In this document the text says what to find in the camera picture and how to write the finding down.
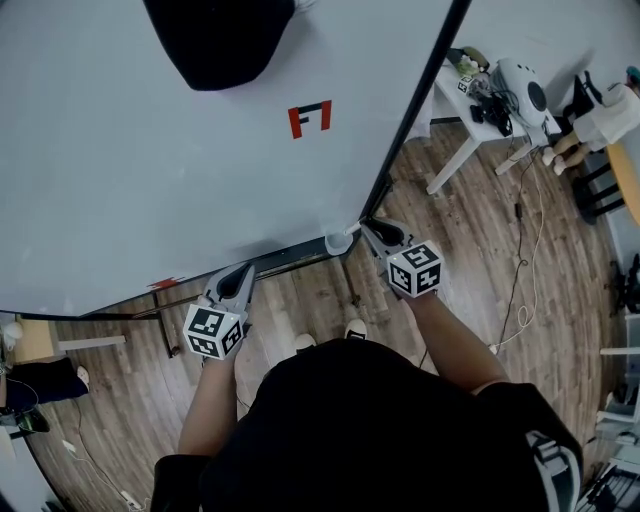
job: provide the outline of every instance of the shoe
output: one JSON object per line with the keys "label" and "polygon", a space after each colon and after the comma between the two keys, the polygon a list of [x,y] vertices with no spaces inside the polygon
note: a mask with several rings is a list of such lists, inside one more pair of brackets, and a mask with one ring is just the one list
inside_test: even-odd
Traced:
{"label": "shoe", "polygon": [[301,334],[293,342],[293,348],[296,349],[296,354],[302,354],[305,350],[309,350],[316,345],[316,340],[313,339],[311,334]]}
{"label": "shoe", "polygon": [[345,339],[355,338],[359,340],[367,339],[367,326],[364,325],[364,322],[360,318],[356,318],[349,322],[347,325],[347,329],[344,332]]}
{"label": "shoe", "polygon": [[553,148],[551,146],[544,148],[542,152],[542,163],[549,167],[553,159],[556,157],[556,154],[553,152]]}
{"label": "shoe", "polygon": [[89,372],[84,366],[78,366],[76,370],[76,375],[82,381],[82,383],[87,386],[87,390],[89,389]]}
{"label": "shoe", "polygon": [[555,165],[553,166],[553,172],[556,173],[556,176],[560,176],[562,172],[567,168],[567,164],[564,163],[564,160],[561,156],[556,158]]}

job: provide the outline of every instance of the person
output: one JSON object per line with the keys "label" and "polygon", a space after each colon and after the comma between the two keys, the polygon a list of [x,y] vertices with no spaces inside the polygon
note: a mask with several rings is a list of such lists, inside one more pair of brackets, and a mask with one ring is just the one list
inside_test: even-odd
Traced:
{"label": "person", "polygon": [[0,414],[20,413],[37,405],[78,398],[89,392],[89,372],[73,369],[68,357],[51,363],[0,368]]}
{"label": "person", "polygon": [[[573,131],[564,136],[553,147],[545,148],[542,162],[552,163],[554,172],[560,176],[568,167],[579,165],[592,151],[600,151],[615,144],[629,131],[640,125],[640,71],[627,68],[627,83],[613,84],[602,95],[602,105],[580,116],[573,123]],[[577,147],[566,160],[562,154]]]}
{"label": "person", "polygon": [[581,468],[578,443],[434,294],[407,302],[439,376],[366,340],[359,320],[345,339],[299,337],[238,422],[234,361],[207,360],[151,511],[547,510],[527,435]]}

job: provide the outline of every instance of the wooden floor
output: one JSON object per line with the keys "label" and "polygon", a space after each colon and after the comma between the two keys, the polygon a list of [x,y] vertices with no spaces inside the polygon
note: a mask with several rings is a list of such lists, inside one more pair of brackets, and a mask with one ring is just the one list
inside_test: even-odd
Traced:
{"label": "wooden floor", "polygon": [[[502,144],[481,147],[435,196],[425,187],[464,142],[461,125],[433,128],[431,140],[405,145],[392,177],[392,193],[381,216],[406,222],[419,239],[431,239],[444,252],[448,272],[443,300],[486,343],[496,342],[505,318],[517,264],[518,225],[514,219],[520,171],[516,165],[497,177],[493,169],[505,158]],[[610,297],[604,290],[613,259],[604,221],[583,223],[570,200],[568,176],[558,179],[534,165],[539,177],[545,224],[536,259],[536,318],[500,353],[509,375],[532,382],[551,403],[581,444],[594,435],[595,415],[611,372],[603,370],[601,346],[620,342],[621,328],[609,319]],[[523,255],[530,259],[540,225],[540,206],[531,170],[524,178]],[[533,266],[521,271],[507,336],[518,329],[517,308],[534,303]],[[361,297],[352,305],[353,290]],[[203,281],[160,294],[164,303],[202,290]],[[119,311],[152,307],[140,299]],[[169,334],[179,335],[186,306],[165,311]],[[361,316],[369,338],[388,345],[417,363],[424,345],[404,303],[376,277],[370,251],[361,241],[347,263],[330,260],[261,281],[255,288],[254,325],[237,359],[238,393],[251,403],[265,373],[293,354],[296,335],[309,332],[318,341],[342,336],[345,324]],[[176,447],[182,421],[200,372],[199,360],[183,352],[168,359],[154,322],[120,325],[59,324],[61,339],[120,334],[128,342],[117,347],[83,350],[72,359],[91,374],[89,396],[78,400],[82,433],[91,456],[120,490],[138,501],[149,497],[153,466]],[[238,405],[239,411],[244,407]],[[115,494],[83,462],[73,461],[62,439],[78,447],[78,410],[73,402],[42,407],[52,425],[30,445],[56,491],[77,510],[126,510]],[[590,444],[587,469],[606,457],[606,447]]]}

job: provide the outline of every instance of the white table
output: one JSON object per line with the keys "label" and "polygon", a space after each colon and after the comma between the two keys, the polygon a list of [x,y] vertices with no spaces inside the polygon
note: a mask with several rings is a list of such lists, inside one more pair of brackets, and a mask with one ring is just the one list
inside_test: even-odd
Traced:
{"label": "white table", "polygon": [[[471,156],[471,154],[482,144],[483,142],[491,140],[501,140],[505,137],[502,136],[498,128],[489,123],[476,123],[471,118],[471,105],[476,105],[476,102],[467,96],[465,93],[458,89],[458,82],[460,75],[453,66],[445,65],[440,68],[440,72],[436,77],[436,86],[442,91],[447,100],[451,103],[455,109],[458,117],[464,123],[467,131],[469,132],[469,138],[466,142],[456,151],[451,160],[444,166],[444,168],[438,173],[436,178],[427,187],[429,194],[435,194],[440,187],[444,185],[451,176],[462,166],[462,164]],[[549,133],[561,133],[558,123],[547,110],[547,126]],[[527,132],[522,125],[511,116],[511,124],[513,126],[513,137],[526,137]],[[497,169],[496,174],[504,174],[507,172],[513,164],[527,156],[534,146],[530,142],[526,142],[518,151],[511,155],[505,162],[503,162]]]}

